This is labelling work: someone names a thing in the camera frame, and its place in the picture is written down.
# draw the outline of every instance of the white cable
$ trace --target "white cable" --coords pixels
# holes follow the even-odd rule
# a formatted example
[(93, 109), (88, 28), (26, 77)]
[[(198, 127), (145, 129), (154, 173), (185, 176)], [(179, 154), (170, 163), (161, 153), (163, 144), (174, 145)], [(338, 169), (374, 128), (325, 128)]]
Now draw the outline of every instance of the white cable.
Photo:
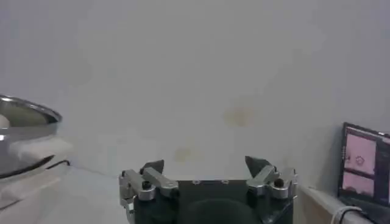
[(356, 210), (356, 211), (362, 211), (361, 208), (356, 207), (356, 206), (343, 206), (343, 207), (337, 209), (337, 211), (333, 214), (333, 216), (332, 216), (332, 218), (331, 218), (332, 220), (330, 221), (330, 224), (335, 224), (335, 220), (336, 220), (337, 215), (338, 215), (340, 212), (345, 211), (346, 209), (354, 209), (354, 210)]

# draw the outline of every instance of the white wall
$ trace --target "white wall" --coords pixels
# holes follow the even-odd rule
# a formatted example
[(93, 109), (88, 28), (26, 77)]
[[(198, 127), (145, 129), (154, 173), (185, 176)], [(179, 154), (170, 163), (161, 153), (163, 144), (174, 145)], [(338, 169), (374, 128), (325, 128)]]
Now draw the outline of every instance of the white wall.
[(343, 121), (390, 131), (388, 0), (5, 0), (0, 92), (59, 110), (75, 166), (334, 186)]

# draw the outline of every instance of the screw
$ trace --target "screw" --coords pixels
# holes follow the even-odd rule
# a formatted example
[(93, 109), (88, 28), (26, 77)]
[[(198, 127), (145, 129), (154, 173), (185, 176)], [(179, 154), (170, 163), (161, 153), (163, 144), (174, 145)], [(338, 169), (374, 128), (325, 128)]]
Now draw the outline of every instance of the screw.
[(152, 187), (151, 182), (149, 182), (149, 181), (144, 181), (144, 182), (142, 182), (142, 189), (148, 190), (148, 189), (150, 189), (151, 187)]
[(285, 182), (282, 179), (278, 178), (274, 181), (274, 185), (275, 187), (283, 187), (285, 185)]

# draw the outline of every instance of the white table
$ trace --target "white table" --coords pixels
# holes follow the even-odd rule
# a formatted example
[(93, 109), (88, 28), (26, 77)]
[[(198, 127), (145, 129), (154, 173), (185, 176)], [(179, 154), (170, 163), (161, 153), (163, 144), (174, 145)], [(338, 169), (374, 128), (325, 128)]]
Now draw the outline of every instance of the white table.
[(127, 224), (115, 177), (71, 167), (56, 186), (0, 213), (1, 224)]

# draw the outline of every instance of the metal gripper jaw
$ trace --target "metal gripper jaw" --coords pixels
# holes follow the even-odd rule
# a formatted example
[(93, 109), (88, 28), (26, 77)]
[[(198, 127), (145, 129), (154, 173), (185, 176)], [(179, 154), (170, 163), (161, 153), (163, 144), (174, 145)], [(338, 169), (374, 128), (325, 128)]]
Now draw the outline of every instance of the metal gripper jaw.
[(279, 172), (265, 159), (250, 156), (245, 157), (245, 162), (253, 176), (247, 180), (248, 190), (256, 196), (263, 196), (268, 192), (272, 198), (288, 199), (297, 196), (298, 175), (295, 169), (287, 168)]
[(164, 161), (146, 163), (139, 173), (134, 170), (122, 171), (119, 176), (119, 193), (121, 205), (133, 202), (134, 197), (141, 201), (151, 201), (155, 198), (156, 188), (168, 198), (174, 198), (179, 193), (179, 183), (164, 177), (161, 173)]

